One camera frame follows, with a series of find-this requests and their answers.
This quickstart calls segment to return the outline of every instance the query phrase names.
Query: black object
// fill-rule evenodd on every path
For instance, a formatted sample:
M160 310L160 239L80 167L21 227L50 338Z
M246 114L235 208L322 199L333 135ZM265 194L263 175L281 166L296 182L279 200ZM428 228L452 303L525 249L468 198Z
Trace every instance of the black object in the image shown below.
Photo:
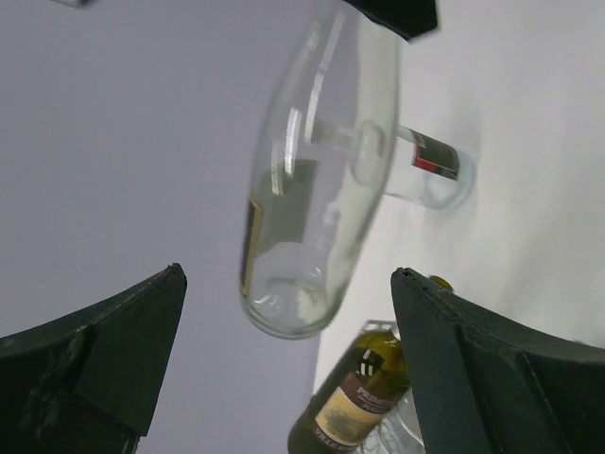
M0 339L0 452L133 453L151 424L185 290L172 265Z
M344 0L369 19L410 41L437 28L435 0Z
M391 277L427 454L605 452L605 350Z
M61 3L67 7L72 8L86 8L95 0L53 0L53 2Z

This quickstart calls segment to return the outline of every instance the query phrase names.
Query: green wine bottle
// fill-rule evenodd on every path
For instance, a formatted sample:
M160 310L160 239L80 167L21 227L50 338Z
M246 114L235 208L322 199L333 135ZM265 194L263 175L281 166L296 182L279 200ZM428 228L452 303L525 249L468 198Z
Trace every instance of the green wine bottle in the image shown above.
M289 454L354 451L409 388L396 323L367 322L295 423Z

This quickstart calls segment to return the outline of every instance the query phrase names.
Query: bottle cap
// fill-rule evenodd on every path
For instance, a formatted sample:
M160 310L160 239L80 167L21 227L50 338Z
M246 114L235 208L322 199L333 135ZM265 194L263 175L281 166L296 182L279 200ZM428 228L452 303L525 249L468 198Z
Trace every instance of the bottle cap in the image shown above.
M452 293L454 292L454 289L452 288L452 286L450 286L449 282L447 282L442 277L439 277L439 276L428 276L428 278L431 281L433 281L434 283L436 283L438 286L440 286L442 288L445 288L446 290L449 290Z

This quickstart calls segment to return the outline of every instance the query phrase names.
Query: white backdrop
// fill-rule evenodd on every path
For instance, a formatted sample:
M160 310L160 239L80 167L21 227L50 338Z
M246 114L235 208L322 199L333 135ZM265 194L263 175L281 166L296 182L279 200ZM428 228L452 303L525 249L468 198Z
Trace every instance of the white backdrop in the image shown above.
M361 324L393 319L398 267L563 338L605 346L605 4L441 1L441 31L402 46L402 124L466 149L475 191L442 214L384 198L316 389Z

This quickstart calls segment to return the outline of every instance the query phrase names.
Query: glass bottle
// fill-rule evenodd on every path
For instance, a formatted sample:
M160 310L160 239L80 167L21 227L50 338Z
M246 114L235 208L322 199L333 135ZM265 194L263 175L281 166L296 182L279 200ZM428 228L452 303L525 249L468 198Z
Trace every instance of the glass bottle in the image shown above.
M468 192L472 161L397 126L400 41L327 0L274 93L240 271L244 310L272 336L311 337L336 316L383 194L437 208Z
M288 454L353 452L409 388L396 323L369 321L290 430Z
M428 278L447 291L454 291L442 277ZM424 454L424 441L416 414L414 394L409 388L403 399L368 435L357 454Z

